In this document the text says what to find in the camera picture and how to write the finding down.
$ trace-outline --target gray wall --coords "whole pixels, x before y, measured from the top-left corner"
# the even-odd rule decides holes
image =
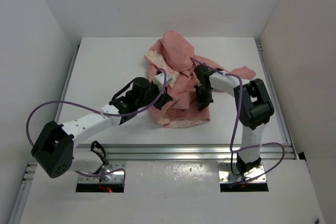
[[[71,36],[259,37],[277,0],[46,0]]]
[[[326,223],[336,223],[336,0],[281,0],[261,42]]]
[[[26,118],[40,103],[60,98],[75,46],[44,0],[0,0],[0,8],[0,223],[5,224],[29,159]],[[31,125],[33,137],[54,115],[54,106],[41,109]]]

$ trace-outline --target pink cloth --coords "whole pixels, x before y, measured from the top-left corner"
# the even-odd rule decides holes
[[[194,74],[193,62],[190,57],[206,63],[212,68],[222,68],[215,62],[196,56],[194,47],[179,33],[168,31],[159,39],[145,55],[150,62],[147,69],[147,77],[150,81],[156,75],[157,68],[163,68],[172,77],[173,81],[168,85],[168,94],[173,101],[168,102],[162,110],[153,106],[150,112],[154,119],[168,128],[181,128],[198,125],[210,121],[209,108],[198,111],[196,104],[197,78]],[[247,67],[231,71],[243,79],[251,80],[256,73]]]

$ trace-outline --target robotic arm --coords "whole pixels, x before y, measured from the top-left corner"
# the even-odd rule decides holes
[[[200,81],[200,84],[196,86],[196,101],[199,110],[204,109],[213,102],[212,91],[214,89],[224,91],[233,96],[238,107],[240,88],[238,79],[226,75],[226,72],[222,69],[216,70],[222,71],[223,74],[202,64],[198,65],[194,70]],[[274,107],[262,80],[248,81],[242,79],[242,82],[242,108],[239,120],[243,124],[241,148],[244,148],[252,145],[261,145],[265,126],[274,114]],[[249,148],[237,153],[237,169],[240,174],[259,166],[260,162],[260,147]]]
[[[171,81],[172,78],[167,74],[166,84]],[[32,156],[51,178],[59,177],[68,170],[97,172],[102,165],[108,165],[108,161],[92,151],[94,146],[91,146],[89,153],[74,152],[75,148],[91,136],[135,117],[138,109],[152,104],[159,95],[160,89],[163,88],[163,83],[163,73],[158,73],[152,82],[146,78],[137,77],[100,109],[101,114],[91,113],[63,124],[57,124],[55,121],[47,123],[31,150]],[[132,89],[127,91],[125,96],[119,97],[131,85]],[[171,100],[165,87],[154,106],[161,109]],[[126,116],[108,116],[105,115],[106,113]]]

